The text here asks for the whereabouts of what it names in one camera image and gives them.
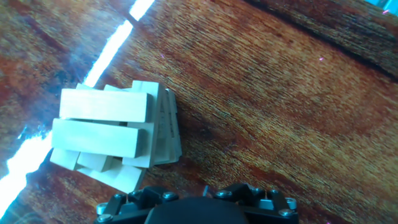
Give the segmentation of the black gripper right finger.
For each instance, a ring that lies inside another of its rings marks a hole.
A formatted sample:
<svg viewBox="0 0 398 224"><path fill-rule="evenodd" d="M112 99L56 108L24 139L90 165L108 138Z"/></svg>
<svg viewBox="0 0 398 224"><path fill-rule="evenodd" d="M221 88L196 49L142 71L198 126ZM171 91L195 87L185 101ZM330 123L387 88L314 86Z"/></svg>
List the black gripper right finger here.
<svg viewBox="0 0 398 224"><path fill-rule="evenodd" d="M297 201L279 190L233 184L217 191L203 214L203 222L248 224L298 224Z"/></svg>

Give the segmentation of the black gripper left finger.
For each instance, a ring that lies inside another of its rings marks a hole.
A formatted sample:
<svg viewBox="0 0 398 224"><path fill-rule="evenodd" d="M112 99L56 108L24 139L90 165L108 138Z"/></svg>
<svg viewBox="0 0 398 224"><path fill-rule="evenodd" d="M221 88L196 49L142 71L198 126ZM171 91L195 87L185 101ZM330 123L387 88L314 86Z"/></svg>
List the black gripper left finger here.
<svg viewBox="0 0 398 224"><path fill-rule="evenodd" d="M94 224L141 224L158 205L178 200L179 196L164 187L145 187L128 194L115 194L96 207Z"/></svg>

